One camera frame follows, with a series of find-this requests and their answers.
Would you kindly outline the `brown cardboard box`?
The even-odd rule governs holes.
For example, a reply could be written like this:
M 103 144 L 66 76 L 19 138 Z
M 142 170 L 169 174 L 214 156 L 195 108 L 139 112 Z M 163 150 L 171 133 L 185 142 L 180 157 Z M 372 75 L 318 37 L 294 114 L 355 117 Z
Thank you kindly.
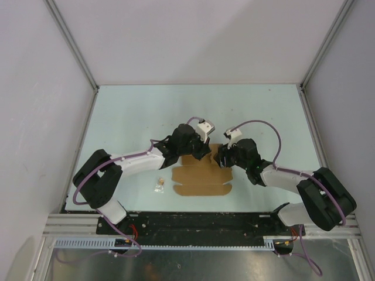
M 211 152 L 201 160 L 191 155 L 181 157 L 181 165 L 172 169 L 173 189 L 185 197 L 226 196 L 232 191 L 231 168 L 221 168 L 214 160 L 218 143 L 210 145 Z

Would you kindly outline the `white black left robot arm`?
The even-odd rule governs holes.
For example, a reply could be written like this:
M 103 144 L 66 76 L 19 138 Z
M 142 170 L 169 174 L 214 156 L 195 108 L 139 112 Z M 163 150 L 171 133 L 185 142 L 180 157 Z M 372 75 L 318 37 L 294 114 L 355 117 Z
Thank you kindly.
M 129 229 L 127 211 L 114 198 L 122 177 L 148 170 L 160 170 L 176 164 L 181 156 L 191 155 L 197 160 L 211 152 L 209 135 L 214 125 L 201 119 L 196 127 L 180 124 L 163 140 L 151 140 L 151 147 L 130 155 L 114 156 L 104 149 L 95 151 L 74 175 L 75 205 L 89 205 L 109 220 L 109 227 L 117 234 Z

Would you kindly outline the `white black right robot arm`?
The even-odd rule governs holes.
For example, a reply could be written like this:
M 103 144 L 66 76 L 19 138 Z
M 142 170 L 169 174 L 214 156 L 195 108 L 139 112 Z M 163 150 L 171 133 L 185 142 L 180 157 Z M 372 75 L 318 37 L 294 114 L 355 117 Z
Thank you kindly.
M 301 203 L 285 203 L 270 220 L 271 230 L 284 235 L 291 226 L 313 223 L 324 231 L 345 225 L 357 203 L 340 180 L 327 167 L 303 172 L 274 167 L 263 159 L 252 139 L 241 139 L 230 146 L 220 145 L 214 160 L 221 167 L 242 168 L 253 185 L 276 187 L 299 195 Z

